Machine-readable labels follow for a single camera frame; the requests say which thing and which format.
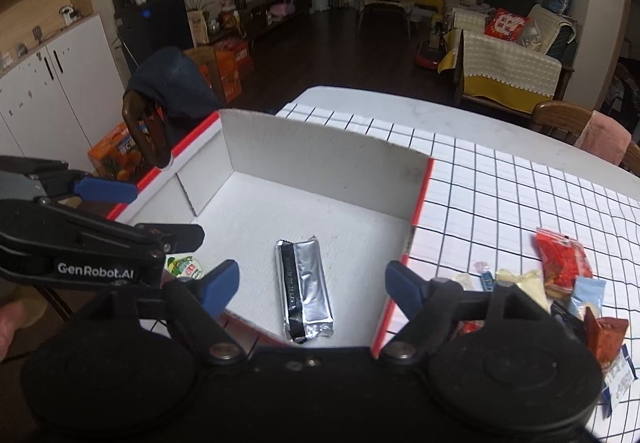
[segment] white cardboard box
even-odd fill
[[[238,261],[228,309],[284,336],[275,245],[320,243],[335,333],[313,346],[369,345],[385,308],[384,269],[401,259],[419,215],[428,156],[377,138],[259,113],[223,110],[138,185],[120,222],[197,223],[203,269]]]

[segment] cabinet handle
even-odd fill
[[[62,64],[60,64],[60,59],[58,58],[58,52],[56,50],[53,51],[53,56],[56,58],[56,62],[58,63],[58,67],[60,68],[60,73],[64,73],[65,70],[63,70]]]
[[[51,80],[53,80],[53,73],[51,72],[51,68],[49,67],[49,59],[47,59],[46,57],[44,57],[44,64],[47,65],[47,69],[49,70],[49,76],[51,77]]]

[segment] cabinet door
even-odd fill
[[[0,99],[3,97],[4,95],[0,88]],[[20,150],[20,147],[18,147],[18,144],[15,143],[15,138],[11,134],[11,131],[9,131],[9,128],[7,127],[4,119],[2,119],[2,116],[0,116],[0,155],[22,156],[22,151]]]
[[[124,89],[100,16],[47,44],[49,57],[84,134],[94,146],[122,121]]]
[[[45,48],[0,78],[0,90],[0,113],[25,156],[64,160],[71,168],[94,170],[87,157],[89,141],[53,74]]]

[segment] white table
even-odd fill
[[[587,152],[495,118],[384,93],[318,86],[296,103],[371,116],[500,150],[640,200],[640,179]]]
[[[533,236],[540,226],[578,239],[596,278],[607,281],[603,315],[630,322],[625,344],[636,349],[631,356],[640,371],[636,176],[533,131],[398,96],[316,87],[278,114],[382,138],[436,160],[406,262],[423,279],[467,273],[478,281],[473,264],[480,261],[515,273],[539,269]],[[382,344],[405,324],[393,306]],[[586,425],[603,442],[640,435],[640,380],[623,398],[610,417],[601,400]]]

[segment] red pillow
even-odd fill
[[[484,29],[484,34],[514,42],[530,20],[530,17],[520,17],[498,8],[494,18]]]

